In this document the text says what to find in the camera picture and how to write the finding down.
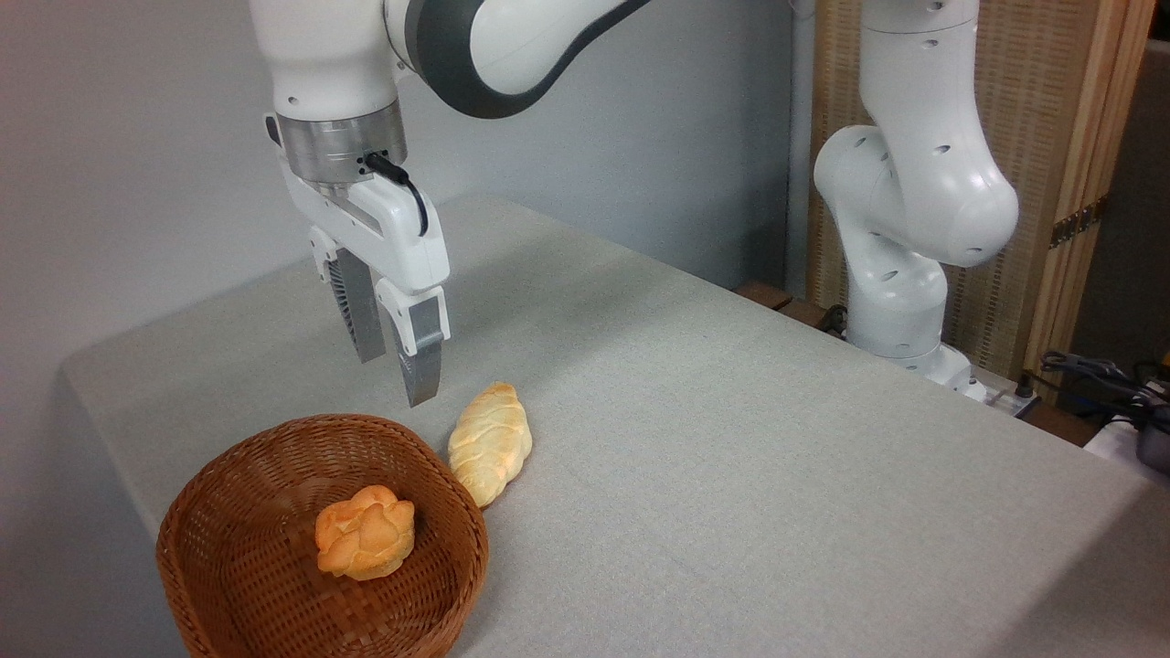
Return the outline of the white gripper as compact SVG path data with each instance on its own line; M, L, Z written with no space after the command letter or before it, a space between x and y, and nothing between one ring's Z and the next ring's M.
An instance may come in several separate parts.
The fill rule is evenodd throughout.
M278 166L307 217L314 262L333 292L356 357L364 364L386 352L379 302L393 325L410 407L431 400L441 383L443 341L450 340L441 286L450 276L450 258L436 208L385 174L323 192L294 174L284 153ZM377 283L369 267L380 277Z

